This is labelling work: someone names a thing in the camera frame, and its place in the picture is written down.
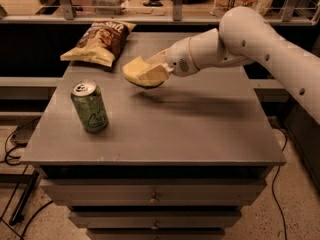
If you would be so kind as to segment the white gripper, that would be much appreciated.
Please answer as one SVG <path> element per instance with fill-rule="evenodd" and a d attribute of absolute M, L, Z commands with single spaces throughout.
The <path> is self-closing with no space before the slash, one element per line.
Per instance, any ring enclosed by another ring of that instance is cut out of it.
<path fill-rule="evenodd" d="M 137 75 L 138 83 L 142 86 L 158 86 L 169 79 L 171 72 L 178 77 L 198 73 L 199 69 L 191 56 L 190 41 L 190 37 L 179 40 L 167 50 L 146 59 L 144 63 L 151 66 Z"/>

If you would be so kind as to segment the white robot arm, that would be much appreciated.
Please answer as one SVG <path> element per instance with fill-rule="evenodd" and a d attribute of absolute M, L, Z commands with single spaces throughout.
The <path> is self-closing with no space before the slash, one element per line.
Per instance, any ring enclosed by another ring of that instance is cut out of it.
<path fill-rule="evenodd" d="M 280 36 L 256 11 L 236 7 L 219 27 L 175 42 L 149 60 L 138 74 L 144 86 L 157 86 L 173 74 L 185 77 L 210 67 L 257 62 L 320 123 L 320 58 Z"/>

